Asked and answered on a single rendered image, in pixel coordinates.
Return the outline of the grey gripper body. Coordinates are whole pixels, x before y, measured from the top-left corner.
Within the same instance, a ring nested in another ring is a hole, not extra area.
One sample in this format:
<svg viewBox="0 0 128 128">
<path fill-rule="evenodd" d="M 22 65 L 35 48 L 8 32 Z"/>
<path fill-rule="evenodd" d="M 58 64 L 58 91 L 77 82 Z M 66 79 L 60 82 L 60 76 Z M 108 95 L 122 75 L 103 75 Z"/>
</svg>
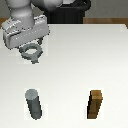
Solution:
<svg viewBox="0 0 128 128">
<path fill-rule="evenodd" d="M 28 28 L 20 20 L 9 18 L 2 23 L 3 40 L 8 49 L 16 48 L 24 43 L 39 39 L 49 33 L 47 17 L 40 15 L 34 18 L 35 24 Z"/>
</svg>

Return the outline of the grey loop with handle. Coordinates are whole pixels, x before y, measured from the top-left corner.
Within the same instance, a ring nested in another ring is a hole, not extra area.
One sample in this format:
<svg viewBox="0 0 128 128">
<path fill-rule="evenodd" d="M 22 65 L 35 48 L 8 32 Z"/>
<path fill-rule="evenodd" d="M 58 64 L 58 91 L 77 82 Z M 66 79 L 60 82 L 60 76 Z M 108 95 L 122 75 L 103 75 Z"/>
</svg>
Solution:
<svg viewBox="0 0 128 128">
<path fill-rule="evenodd" d="M 34 43 L 24 45 L 19 52 L 24 59 L 30 60 L 32 64 L 38 63 L 38 58 L 43 53 L 41 46 Z"/>
</svg>

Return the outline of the grey round peg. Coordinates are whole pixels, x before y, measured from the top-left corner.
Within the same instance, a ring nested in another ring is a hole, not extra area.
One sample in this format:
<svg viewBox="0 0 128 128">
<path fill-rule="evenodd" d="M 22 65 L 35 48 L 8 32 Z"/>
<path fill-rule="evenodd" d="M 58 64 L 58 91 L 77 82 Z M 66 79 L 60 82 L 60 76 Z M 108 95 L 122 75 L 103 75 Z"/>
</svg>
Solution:
<svg viewBox="0 0 128 128">
<path fill-rule="evenodd" d="M 30 111 L 30 115 L 33 119 L 40 119 L 42 116 L 42 109 L 40 105 L 38 91 L 35 89 L 28 89 L 25 92 L 25 99 Z"/>
</svg>

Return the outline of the brown square wooden peg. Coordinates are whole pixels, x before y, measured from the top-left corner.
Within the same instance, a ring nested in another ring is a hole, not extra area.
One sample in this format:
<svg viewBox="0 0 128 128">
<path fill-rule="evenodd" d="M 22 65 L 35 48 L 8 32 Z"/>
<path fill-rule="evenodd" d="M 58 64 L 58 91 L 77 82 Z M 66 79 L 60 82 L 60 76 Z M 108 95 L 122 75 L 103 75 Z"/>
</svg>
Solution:
<svg viewBox="0 0 128 128">
<path fill-rule="evenodd" d="M 88 106 L 87 106 L 87 118 L 88 119 L 96 119 L 103 97 L 100 90 L 91 90 Z"/>
</svg>

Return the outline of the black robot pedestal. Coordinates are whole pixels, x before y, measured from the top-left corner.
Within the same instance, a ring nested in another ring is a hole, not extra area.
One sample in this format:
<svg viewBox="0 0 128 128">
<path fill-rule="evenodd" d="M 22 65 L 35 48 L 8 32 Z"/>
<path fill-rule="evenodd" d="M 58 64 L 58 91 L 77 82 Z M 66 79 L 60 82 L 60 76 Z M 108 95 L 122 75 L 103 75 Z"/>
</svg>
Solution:
<svg viewBox="0 0 128 128">
<path fill-rule="evenodd" d="M 91 7 L 91 0 L 75 0 L 62 4 L 55 11 L 45 11 L 49 24 L 82 24 L 85 12 Z"/>
</svg>

